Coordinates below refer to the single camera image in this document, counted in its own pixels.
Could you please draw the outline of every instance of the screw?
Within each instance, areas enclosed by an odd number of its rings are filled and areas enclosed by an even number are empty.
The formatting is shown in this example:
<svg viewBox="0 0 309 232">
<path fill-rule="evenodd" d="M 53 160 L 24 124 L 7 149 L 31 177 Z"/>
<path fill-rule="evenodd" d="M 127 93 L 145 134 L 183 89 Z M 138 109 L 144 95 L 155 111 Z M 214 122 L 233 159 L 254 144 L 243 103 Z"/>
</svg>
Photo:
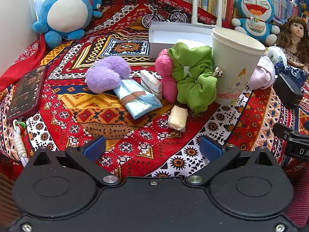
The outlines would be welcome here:
<svg viewBox="0 0 309 232">
<path fill-rule="evenodd" d="M 188 177 L 188 181 L 190 183 L 193 183 L 193 184 L 198 184 L 198 183 L 201 183 L 203 181 L 203 178 L 201 176 L 198 176 L 198 175 L 191 175 Z"/>
<path fill-rule="evenodd" d="M 159 184 L 159 182 L 157 182 L 157 181 L 151 181 L 151 182 L 149 182 L 149 184 L 152 185 L 152 186 L 156 186 L 156 185 Z"/>
<path fill-rule="evenodd" d="M 103 181 L 104 181 L 105 183 L 110 183 L 110 184 L 112 184 L 112 183 L 115 183 L 115 182 L 118 181 L 118 177 L 115 176 L 115 175 L 107 175 L 107 176 L 104 176 Z"/>
<path fill-rule="evenodd" d="M 31 232 L 32 231 L 32 227 L 27 224 L 27 223 L 24 223 L 22 226 L 21 226 L 21 229 L 25 232 Z"/>
<path fill-rule="evenodd" d="M 285 225 L 284 224 L 279 224 L 276 227 L 276 232 L 283 232 L 285 230 Z"/>
</svg>

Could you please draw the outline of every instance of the white wall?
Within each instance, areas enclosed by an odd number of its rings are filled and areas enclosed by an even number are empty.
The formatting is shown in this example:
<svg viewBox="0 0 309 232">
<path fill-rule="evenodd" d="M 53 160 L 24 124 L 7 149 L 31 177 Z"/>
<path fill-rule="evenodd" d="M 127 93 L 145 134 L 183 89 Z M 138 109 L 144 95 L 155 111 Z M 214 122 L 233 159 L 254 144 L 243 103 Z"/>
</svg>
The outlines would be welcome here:
<svg viewBox="0 0 309 232">
<path fill-rule="evenodd" d="M 33 0 L 0 0 L 0 75 L 37 39 Z"/>
</svg>

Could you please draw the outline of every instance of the green scrunchie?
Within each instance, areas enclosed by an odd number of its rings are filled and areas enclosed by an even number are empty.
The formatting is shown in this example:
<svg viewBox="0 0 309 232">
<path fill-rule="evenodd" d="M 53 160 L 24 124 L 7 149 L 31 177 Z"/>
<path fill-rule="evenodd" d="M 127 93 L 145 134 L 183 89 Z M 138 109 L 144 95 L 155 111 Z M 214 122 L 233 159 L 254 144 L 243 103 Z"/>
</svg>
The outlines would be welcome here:
<svg viewBox="0 0 309 232">
<path fill-rule="evenodd" d="M 173 61 L 172 77 L 178 82 L 177 100 L 188 105 L 194 114 L 206 111 L 217 96 L 217 78 L 211 69 L 211 48 L 189 49 L 178 42 L 168 50 L 168 55 Z M 184 66 L 189 66 L 188 71 L 193 77 L 184 72 Z"/>
<path fill-rule="evenodd" d="M 189 49 L 184 43 L 178 42 L 173 48 L 168 49 L 167 54 L 173 61 L 171 75 L 177 82 L 189 76 L 184 72 L 185 66 L 189 67 L 188 71 L 195 80 L 203 73 L 212 72 L 211 48 L 209 46 Z"/>
</svg>

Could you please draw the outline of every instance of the bed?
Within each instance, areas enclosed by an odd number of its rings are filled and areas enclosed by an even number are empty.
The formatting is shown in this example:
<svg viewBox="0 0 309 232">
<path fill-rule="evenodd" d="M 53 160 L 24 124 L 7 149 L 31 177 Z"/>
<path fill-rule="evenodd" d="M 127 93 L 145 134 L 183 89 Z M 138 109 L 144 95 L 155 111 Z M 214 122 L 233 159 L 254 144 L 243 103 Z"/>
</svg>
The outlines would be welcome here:
<svg viewBox="0 0 309 232">
<path fill-rule="evenodd" d="M 26 120 L 22 137 L 29 156 L 41 146 L 64 150 L 103 135 L 106 153 L 96 162 L 101 167 L 121 178 L 170 177 L 189 176 L 207 166 L 208 159 L 199 151 L 203 135 L 245 151 L 267 146 L 294 183 L 295 197 L 288 216 L 304 226 L 309 216 L 309 167 L 284 156 L 285 142 L 274 137 L 272 126 L 280 122 L 309 134 L 303 126 L 309 119 L 308 82 L 305 96 L 295 110 L 287 110 L 272 88 L 245 88 L 234 106 L 213 103 L 204 113 L 189 112 L 185 133 L 167 128 L 173 105 L 165 100 L 162 108 L 134 120 L 113 91 L 98 95 L 88 89 L 84 83 L 87 69 L 94 61 L 111 55 L 128 61 L 130 77 L 139 83 L 143 69 L 161 78 L 155 71 L 155 60 L 149 59 L 148 30 L 141 26 L 141 17 L 150 12 L 153 2 L 191 13 L 182 0 L 103 0 L 103 17 L 90 23 L 80 41 L 64 41 L 47 53 L 41 38 L 20 55 L 0 80 L 0 86 L 10 84 L 0 94 L 0 171 L 15 179 L 23 169 L 13 145 L 12 125 L 7 122 L 18 85 L 15 80 L 27 69 L 48 65 L 41 108 Z M 216 18 L 210 14 L 202 10 L 198 13 L 201 22 L 215 24 Z"/>
</svg>

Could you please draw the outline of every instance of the white box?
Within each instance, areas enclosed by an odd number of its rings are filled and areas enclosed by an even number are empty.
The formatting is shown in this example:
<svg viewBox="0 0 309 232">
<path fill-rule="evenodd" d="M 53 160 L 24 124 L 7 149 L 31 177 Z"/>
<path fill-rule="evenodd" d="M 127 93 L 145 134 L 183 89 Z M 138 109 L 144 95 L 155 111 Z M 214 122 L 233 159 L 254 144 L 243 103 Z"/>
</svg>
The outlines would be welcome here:
<svg viewBox="0 0 309 232">
<path fill-rule="evenodd" d="M 212 46 L 213 26 L 178 22 L 152 22 L 149 28 L 149 56 L 156 59 L 163 49 L 172 48 L 179 39 Z"/>
</svg>

